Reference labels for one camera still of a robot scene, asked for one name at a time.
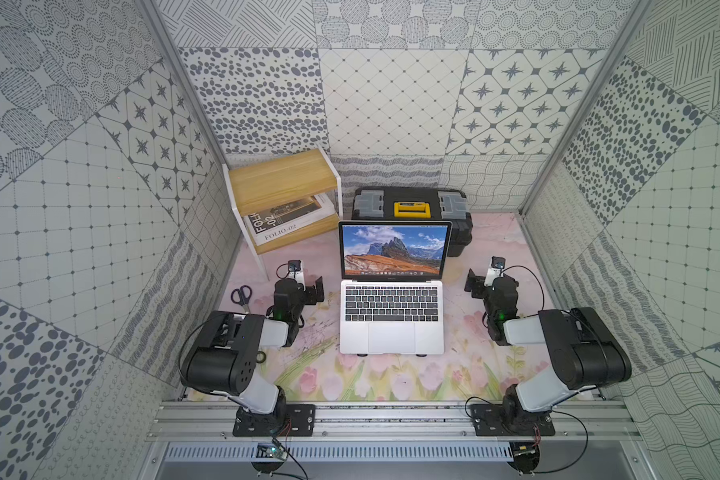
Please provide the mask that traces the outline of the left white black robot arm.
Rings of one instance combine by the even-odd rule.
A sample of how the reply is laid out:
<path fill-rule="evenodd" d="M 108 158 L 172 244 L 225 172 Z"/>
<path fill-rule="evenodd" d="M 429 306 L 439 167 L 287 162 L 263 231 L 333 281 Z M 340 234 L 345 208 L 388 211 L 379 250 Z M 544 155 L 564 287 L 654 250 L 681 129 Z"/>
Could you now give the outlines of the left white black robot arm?
<path fill-rule="evenodd" d="M 193 331 L 191 347 L 180 354 L 181 383 L 237 404 L 235 437 L 312 436 L 315 406 L 290 405 L 284 389 L 264 379 L 257 365 L 266 348 L 293 345 L 302 328 L 303 309 L 325 300 L 323 279 L 317 278 L 312 286 L 297 277 L 278 280 L 268 315 L 250 311 L 248 285 L 233 290 L 230 298 L 243 311 L 213 311 Z"/>

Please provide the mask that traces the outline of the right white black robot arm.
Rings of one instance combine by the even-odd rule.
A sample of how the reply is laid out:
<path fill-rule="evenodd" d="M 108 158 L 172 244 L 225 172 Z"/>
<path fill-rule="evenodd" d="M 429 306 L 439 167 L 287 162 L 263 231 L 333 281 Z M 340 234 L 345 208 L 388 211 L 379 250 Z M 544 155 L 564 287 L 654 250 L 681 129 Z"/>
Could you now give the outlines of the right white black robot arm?
<path fill-rule="evenodd" d="M 553 436 L 552 410 L 574 396 L 628 380 L 631 361 L 591 307 L 546 309 L 517 316 L 519 283 L 493 268 L 469 271 L 464 290 L 483 302 L 484 326 L 499 346 L 540 345 L 549 365 L 533 378 L 509 386 L 499 405 L 465 402 L 478 436 Z"/>

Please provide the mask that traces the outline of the silver laptop computer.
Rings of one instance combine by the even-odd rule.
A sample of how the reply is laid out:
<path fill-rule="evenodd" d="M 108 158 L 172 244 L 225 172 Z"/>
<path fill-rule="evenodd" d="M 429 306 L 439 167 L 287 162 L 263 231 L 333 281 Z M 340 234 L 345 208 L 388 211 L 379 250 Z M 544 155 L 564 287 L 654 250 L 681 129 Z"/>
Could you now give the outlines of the silver laptop computer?
<path fill-rule="evenodd" d="M 341 221 L 339 352 L 442 355 L 449 221 Z"/>

